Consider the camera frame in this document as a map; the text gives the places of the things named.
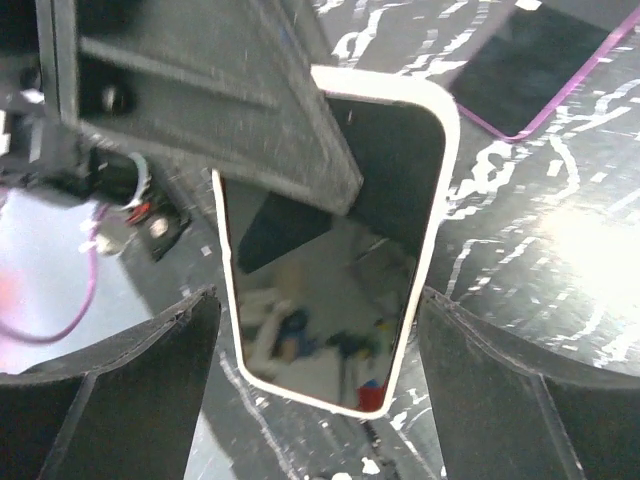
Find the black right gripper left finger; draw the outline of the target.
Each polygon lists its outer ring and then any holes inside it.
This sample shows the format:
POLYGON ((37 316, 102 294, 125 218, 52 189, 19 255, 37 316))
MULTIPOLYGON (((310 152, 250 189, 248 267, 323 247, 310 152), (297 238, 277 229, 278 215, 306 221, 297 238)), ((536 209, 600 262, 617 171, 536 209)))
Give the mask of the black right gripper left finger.
POLYGON ((220 317, 204 287, 100 342, 2 374, 2 478, 183 478, 220 317))

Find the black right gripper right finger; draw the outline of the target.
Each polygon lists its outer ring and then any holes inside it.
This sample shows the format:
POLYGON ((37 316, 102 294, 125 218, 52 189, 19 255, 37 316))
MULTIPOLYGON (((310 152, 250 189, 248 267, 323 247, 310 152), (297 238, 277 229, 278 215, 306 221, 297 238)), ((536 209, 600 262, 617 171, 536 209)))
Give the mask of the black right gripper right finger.
POLYGON ((636 479, 639 380, 425 293, 418 343, 450 479, 636 479))

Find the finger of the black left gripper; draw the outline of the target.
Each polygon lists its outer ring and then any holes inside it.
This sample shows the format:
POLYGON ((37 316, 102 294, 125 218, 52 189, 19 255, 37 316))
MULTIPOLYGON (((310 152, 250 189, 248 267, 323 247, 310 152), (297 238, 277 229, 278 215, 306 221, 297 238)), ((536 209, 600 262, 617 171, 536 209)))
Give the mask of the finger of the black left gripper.
POLYGON ((309 1, 39 1, 45 99, 109 148, 222 174, 336 214, 361 173, 321 91, 309 1))

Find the purple phone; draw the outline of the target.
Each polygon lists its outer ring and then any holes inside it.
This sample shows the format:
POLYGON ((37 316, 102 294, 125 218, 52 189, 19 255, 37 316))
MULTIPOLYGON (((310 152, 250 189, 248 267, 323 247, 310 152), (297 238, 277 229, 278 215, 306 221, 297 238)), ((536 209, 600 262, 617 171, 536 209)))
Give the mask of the purple phone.
POLYGON ((638 20, 636 1, 509 1, 448 90, 487 131, 523 139, 638 20))

